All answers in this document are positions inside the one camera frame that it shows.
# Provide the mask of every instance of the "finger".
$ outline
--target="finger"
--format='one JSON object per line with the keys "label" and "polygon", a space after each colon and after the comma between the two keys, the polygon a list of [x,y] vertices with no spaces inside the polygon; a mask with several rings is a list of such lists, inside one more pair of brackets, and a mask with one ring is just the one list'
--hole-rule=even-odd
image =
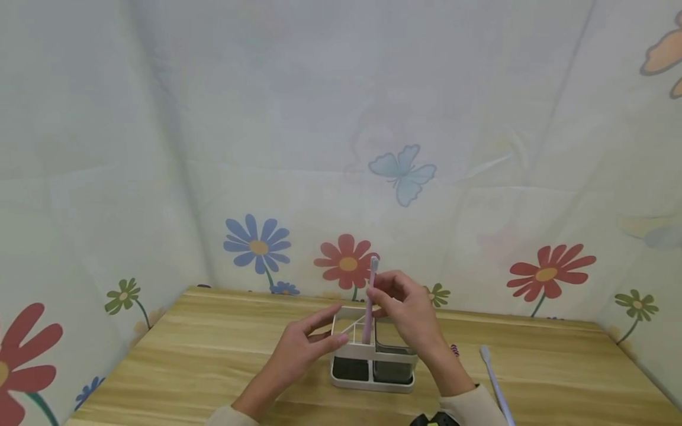
{"label": "finger", "polygon": [[381,306],[383,310],[390,316],[392,316],[394,312],[396,312],[396,310],[402,305],[402,302],[393,299],[378,288],[368,288],[367,296],[372,299],[372,302],[375,302],[377,305]]}
{"label": "finger", "polygon": [[341,348],[341,346],[348,343],[348,335],[345,333],[335,334],[318,342],[310,344],[310,356],[313,359],[317,359],[323,355],[334,352],[335,350]]}
{"label": "finger", "polygon": [[406,296],[419,288],[419,284],[402,271],[388,271],[376,276],[374,287],[403,301]]}
{"label": "finger", "polygon": [[329,336],[331,336],[331,330],[325,331],[324,333],[312,334],[312,335],[308,336],[308,341],[310,343],[315,343],[316,341],[326,339]]}
{"label": "finger", "polygon": [[372,317],[374,318],[384,318],[387,316],[388,314],[386,314],[386,310],[384,308],[379,308],[376,311],[372,312]]}
{"label": "finger", "polygon": [[299,321],[301,329],[305,335],[311,334],[313,331],[331,324],[334,316],[341,310],[341,303],[334,303],[332,306],[320,309],[312,315],[305,317]]}

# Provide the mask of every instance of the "wall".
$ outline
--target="wall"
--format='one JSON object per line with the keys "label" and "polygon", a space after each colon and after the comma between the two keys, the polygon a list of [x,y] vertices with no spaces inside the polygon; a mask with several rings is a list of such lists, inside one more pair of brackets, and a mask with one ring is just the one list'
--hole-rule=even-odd
{"label": "wall", "polygon": [[189,285],[359,300],[372,253],[445,309],[641,315],[679,397],[679,9],[3,3],[0,411],[67,418]]}

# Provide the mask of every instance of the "pink toothbrush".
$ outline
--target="pink toothbrush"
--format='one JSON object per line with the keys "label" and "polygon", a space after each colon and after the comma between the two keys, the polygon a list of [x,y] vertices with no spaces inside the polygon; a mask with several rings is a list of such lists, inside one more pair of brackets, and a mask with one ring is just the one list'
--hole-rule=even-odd
{"label": "pink toothbrush", "polygon": [[[370,259],[370,283],[369,287],[374,287],[374,277],[376,276],[376,270],[379,269],[379,258],[372,256]],[[365,325],[362,329],[362,343],[365,345],[370,344],[370,339],[372,337],[372,324],[374,324],[374,319],[372,318],[372,301],[367,298],[367,308],[365,308]]]}

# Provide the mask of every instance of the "white toothbrush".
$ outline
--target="white toothbrush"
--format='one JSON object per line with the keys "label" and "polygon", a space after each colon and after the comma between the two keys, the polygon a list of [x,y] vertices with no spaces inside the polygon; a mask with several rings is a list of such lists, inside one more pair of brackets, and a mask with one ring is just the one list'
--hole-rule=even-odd
{"label": "white toothbrush", "polygon": [[516,423],[514,422],[514,419],[512,418],[512,412],[509,411],[509,406],[507,405],[507,400],[505,399],[504,395],[502,395],[502,389],[500,389],[500,384],[497,382],[497,378],[495,377],[495,373],[492,372],[492,366],[490,365],[490,350],[486,345],[481,346],[481,358],[483,358],[483,362],[486,363],[486,367],[488,368],[488,375],[490,376],[490,382],[492,383],[492,388],[495,390],[495,396],[497,397],[497,401],[500,404],[500,409],[502,410],[502,414],[505,415],[505,419],[507,419],[507,424],[509,426],[516,426]]}

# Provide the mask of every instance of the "wrist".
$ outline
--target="wrist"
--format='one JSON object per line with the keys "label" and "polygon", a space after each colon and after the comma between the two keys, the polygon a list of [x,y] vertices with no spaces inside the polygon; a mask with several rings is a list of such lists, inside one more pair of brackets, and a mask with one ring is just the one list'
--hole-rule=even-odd
{"label": "wrist", "polygon": [[441,397],[454,397],[476,389],[460,359],[448,347],[433,350],[422,360],[431,372]]}
{"label": "wrist", "polygon": [[261,422],[275,400],[288,387],[276,372],[266,365],[232,404],[232,408]]}

